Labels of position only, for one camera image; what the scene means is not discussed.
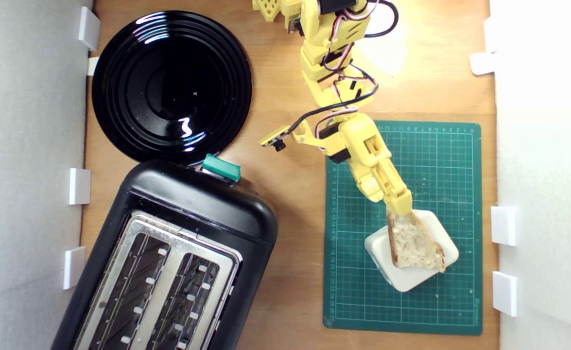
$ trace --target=white bracket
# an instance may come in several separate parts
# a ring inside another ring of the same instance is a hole
[[[81,7],[78,40],[85,44],[91,51],[97,51],[97,45],[99,44],[99,26],[99,18],[89,10],[89,7]]]
[[[492,272],[492,307],[508,316],[517,316],[517,278]]]
[[[65,251],[65,274],[63,275],[63,289],[74,287],[85,268],[86,248],[79,246]]]
[[[498,244],[516,246],[517,209],[513,207],[490,207],[490,236]]]
[[[95,67],[99,61],[99,56],[89,57],[89,68],[87,69],[87,77],[92,77],[95,74]]]
[[[69,170],[69,204],[90,203],[90,170],[71,168]]]
[[[484,46],[486,52],[476,52],[469,56],[471,71],[475,75],[493,73],[497,68],[494,52],[501,44],[501,31],[494,17],[484,21]]]

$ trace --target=green cutting mat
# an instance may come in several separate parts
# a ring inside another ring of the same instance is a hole
[[[482,195],[478,124],[377,121],[392,161],[458,247],[457,262],[407,293],[367,254],[365,238],[387,224],[348,165],[326,166],[324,324],[328,328],[479,335],[482,332]]]

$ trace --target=white block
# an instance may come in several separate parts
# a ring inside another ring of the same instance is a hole
[[[80,26],[78,28],[78,40],[91,51],[97,51],[99,44],[99,18],[88,7],[80,9]]]
[[[458,260],[458,248],[443,228],[434,213],[427,210],[415,210],[415,213],[425,224],[432,239],[443,248],[445,266],[450,266]],[[400,292],[407,292],[423,281],[436,275],[437,271],[421,267],[397,268],[391,260],[391,248],[387,226],[365,239],[365,249],[380,270],[385,280]]]
[[[95,74],[95,67],[99,61],[99,56],[89,57],[89,67],[87,68],[87,76],[92,77]]]
[[[63,275],[63,289],[74,287],[80,279],[85,268],[86,248],[79,246],[65,251],[65,274]]]
[[[69,170],[69,204],[90,203],[90,170]]]
[[[515,246],[516,212],[513,207],[490,207],[490,236],[498,244]]]
[[[492,307],[508,316],[517,316],[517,278],[492,272]]]
[[[475,75],[493,73],[496,68],[495,55],[489,52],[476,52],[469,56],[471,71]]]
[[[484,20],[484,44],[487,53],[494,53],[499,49],[501,41],[501,28],[496,18],[490,16]]]

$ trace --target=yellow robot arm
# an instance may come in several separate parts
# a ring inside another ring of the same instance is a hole
[[[346,2],[346,8],[335,7]],[[276,0],[254,0],[254,7],[266,14],[266,9],[275,3]],[[348,163],[357,188],[370,201],[383,200],[396,215],[411,213],[411,192],[392,164],[391,153],[376,124],[358,112],[359,107],[371,101],[378,85],[374,78],[352,66],[352,46],[365,36],[369,15],[378,2],[280,0],[278,4],[288,31],[299,30],[305,36],[300,51],[303,78],[322,107],[266,136],[260,140],[261,146],[274,146],[281,151],[288,135],[298,143],[318,146],[331,161]],[[330,114],[312,129],[307,118],[324,111]],[[330,124],[320,129],[322,122]]]

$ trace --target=toaster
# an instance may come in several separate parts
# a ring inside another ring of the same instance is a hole
[[[229,350],[277,239],[277,219],[208,155],[138,164],[119,188],[53,350]]]

